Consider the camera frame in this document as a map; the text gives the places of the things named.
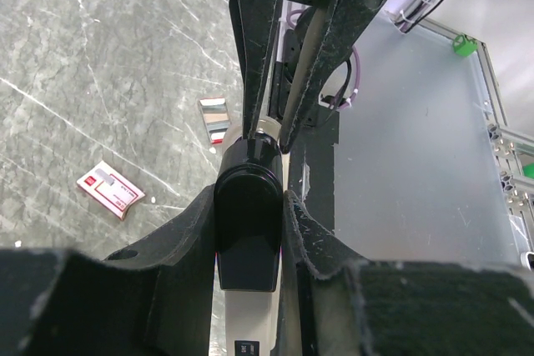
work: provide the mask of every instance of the purple cable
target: purple cable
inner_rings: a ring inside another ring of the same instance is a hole
[[[291,18],[293,16],[296,16],[297,14],[302,14],[302,12],[305,10],[293,10],[292,12],[289,12],[285,16],[285,21],[287,22],[287,25],[290,26],[291,29],[295,29],[295,24],[291,21]],[[344,108],[350,108],[352,107],[352,103],[356,99],[356,94],[358,93],[358,88],[360,87],[360,75],[361,75],[361,65],[360,65],[360,55],[358,54],[358,51],[356,50],[356,46],[352,45],[352,54],[354,55],[355,60],[355,74],[356,74],[356,81],[354,84],[354,88],[352,89],[352,93],[350,96],[345,100],[345,102],[338,107],[338,110],[343,110]]]

